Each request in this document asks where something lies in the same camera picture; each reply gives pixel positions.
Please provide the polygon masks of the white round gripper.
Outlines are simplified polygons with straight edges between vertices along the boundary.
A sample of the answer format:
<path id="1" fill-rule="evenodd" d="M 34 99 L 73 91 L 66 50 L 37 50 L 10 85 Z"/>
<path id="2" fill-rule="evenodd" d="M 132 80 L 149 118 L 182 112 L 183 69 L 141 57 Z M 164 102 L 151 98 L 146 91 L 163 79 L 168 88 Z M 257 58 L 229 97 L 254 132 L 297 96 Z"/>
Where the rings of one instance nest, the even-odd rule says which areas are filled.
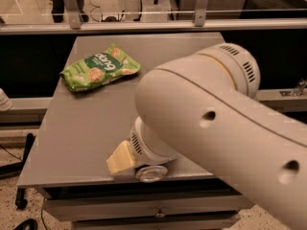
<path id="1" fill-rule="evenodd" d="M 163 142 L 138 117 L 130 130 L 130 141 L 119 144 L 107 159 L 107 167 L 111 174 L 143 165 L 160 165 L 173 161 L 178 153 Z"/>

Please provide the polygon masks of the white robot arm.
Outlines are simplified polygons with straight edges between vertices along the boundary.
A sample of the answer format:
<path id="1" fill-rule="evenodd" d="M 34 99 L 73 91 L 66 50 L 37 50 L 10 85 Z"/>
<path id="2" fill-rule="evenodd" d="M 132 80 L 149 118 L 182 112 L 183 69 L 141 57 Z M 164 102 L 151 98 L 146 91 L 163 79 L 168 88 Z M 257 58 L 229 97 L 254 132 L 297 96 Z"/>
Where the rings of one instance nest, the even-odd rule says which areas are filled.
<path id="1" fill-rule="evenodd" d="M 253 56 L 230 43 L 166 62 L 138 83 L 138 117 L 111 173 L 183 155 L 291 230 L 307 229 L 306 126 L 255 101 Z"/>

